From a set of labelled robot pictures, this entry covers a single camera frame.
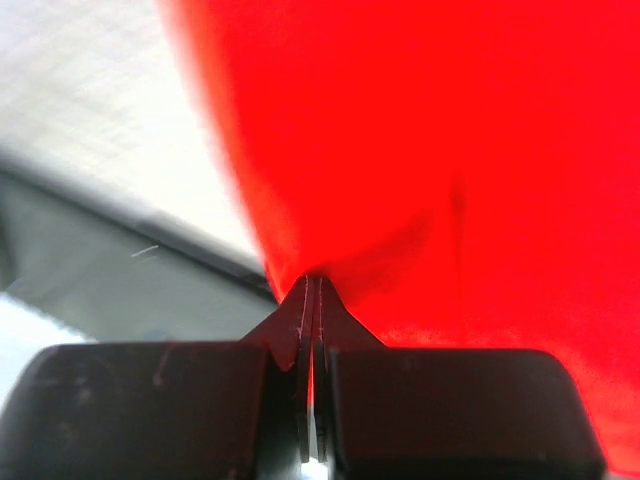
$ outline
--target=red object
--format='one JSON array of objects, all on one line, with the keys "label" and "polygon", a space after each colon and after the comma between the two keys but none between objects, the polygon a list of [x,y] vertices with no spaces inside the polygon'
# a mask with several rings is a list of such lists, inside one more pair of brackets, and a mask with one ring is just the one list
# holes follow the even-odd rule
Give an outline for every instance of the red object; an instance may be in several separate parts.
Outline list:
[{"label": "red object", "polygon": [[277,296],[550,351],[640,474],[640,2],[175,4]]}]

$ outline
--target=red fabric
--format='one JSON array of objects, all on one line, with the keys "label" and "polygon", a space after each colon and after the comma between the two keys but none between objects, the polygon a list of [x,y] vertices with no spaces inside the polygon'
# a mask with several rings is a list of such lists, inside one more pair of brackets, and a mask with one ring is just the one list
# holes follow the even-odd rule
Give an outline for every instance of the red fabric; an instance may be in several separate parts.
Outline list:
[{"label": "red fabric", "polygon": [[175,3],[278,297],[548,350],[640,473],[640,2]]}]

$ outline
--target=red cloth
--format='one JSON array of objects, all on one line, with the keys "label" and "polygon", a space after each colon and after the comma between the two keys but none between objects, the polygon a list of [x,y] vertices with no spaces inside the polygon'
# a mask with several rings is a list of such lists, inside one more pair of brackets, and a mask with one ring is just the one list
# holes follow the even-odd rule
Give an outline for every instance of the red cloth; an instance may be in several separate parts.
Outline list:
[{"label": "red cloth", "polygon": [[175,3],[277,296],[548,350],[640,474],[640,2]]}]

